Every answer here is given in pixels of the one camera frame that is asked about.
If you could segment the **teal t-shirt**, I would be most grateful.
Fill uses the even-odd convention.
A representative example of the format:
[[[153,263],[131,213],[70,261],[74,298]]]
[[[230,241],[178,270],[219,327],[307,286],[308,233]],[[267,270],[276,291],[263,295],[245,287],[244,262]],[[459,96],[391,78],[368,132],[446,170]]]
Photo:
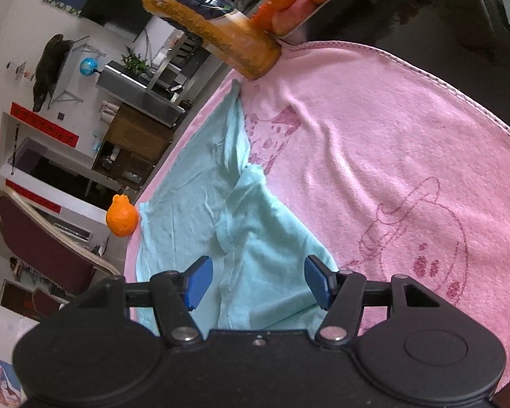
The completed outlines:
[[[238,82],[226,86],[140,205],[136,277],[182,272],[205,255],[214,276],[193,312],[200,330],[314,333],[325,313],[306,283],[304,261],[316,255],[330,268],[335,261],[250,162],[239,94]]]

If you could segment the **lone orange mandarin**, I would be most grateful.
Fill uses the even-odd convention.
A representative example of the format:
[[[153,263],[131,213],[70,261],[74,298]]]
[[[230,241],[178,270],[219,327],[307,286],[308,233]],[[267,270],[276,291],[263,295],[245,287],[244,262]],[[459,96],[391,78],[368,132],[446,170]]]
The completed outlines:
[[[139,214],[125,194],[115,194],[106,211],[106,225],[119,238],[130,237],[139,223]]]

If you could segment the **pink dog-print towel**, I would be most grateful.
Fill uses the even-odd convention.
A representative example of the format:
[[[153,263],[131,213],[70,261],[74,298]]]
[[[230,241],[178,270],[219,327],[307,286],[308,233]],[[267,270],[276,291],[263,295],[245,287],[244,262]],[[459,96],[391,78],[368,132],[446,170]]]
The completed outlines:
[[[510,127],[381,50],[286,49],[255,81],[229,73],[138,201],[148,201],[225,88],[240,84],[250,162],[335,261],[407,274],[503,343],[510,381]]]

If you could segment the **brown wooden cabinet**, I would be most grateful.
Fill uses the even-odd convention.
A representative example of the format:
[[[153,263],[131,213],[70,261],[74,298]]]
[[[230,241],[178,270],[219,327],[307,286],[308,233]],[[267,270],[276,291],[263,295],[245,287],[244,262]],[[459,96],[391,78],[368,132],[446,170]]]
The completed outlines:
[[[169,127],[121,104],[101,141],[92,170],[139,190],[173,137]]]

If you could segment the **wooden framed chair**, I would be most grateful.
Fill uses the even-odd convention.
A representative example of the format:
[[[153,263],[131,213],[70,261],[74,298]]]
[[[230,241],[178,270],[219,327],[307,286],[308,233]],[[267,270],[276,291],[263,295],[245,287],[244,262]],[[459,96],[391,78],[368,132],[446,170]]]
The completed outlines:
[[[97,271],[119,274],[111,263],[51,226],[9,187],[0,190],[0,233],[16,259],[69,295],[87,290]]]

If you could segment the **silver tv stand shelf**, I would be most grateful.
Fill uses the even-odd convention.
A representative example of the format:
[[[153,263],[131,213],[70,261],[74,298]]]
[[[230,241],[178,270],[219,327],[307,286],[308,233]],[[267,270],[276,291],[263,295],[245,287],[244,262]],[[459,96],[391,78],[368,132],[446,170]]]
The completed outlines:
[[[161,49],[153,64],[148,53],[128,47],[119,62],[110,61],[102,68],[97,87],[175,129],[205,86],[205,67],[210,62],[211,54],[200,37],[181,34],[170,48]]]

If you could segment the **blue globe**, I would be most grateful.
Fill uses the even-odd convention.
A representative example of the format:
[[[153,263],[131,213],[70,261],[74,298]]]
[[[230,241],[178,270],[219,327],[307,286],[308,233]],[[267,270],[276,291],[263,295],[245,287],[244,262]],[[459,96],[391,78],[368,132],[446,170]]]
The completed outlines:
[[[79,65],[79,71],[85,77],[90,77],[91,75],[98,73],[98,62],[96,59],[92,57],[86,57]]]

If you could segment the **orange juice bottle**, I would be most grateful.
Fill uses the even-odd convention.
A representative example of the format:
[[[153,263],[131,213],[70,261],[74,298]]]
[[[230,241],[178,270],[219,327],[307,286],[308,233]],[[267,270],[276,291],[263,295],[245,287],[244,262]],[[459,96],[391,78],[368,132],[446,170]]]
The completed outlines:
[[[257,79],[281,56],[281,46],[225,0],[141,0],[144,9],[202,39],[202,45],[240,72]]]

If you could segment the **metal fruit tray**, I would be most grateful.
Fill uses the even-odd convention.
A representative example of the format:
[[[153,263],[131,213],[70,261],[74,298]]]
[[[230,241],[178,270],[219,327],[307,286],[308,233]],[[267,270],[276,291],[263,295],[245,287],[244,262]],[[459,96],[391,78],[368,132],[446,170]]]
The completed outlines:
[[[276,37],[282,45],[297,46],[307,41],[320,40],[331,32],[339,18],[359,0],[328,0],[312,12],[289,34]]]

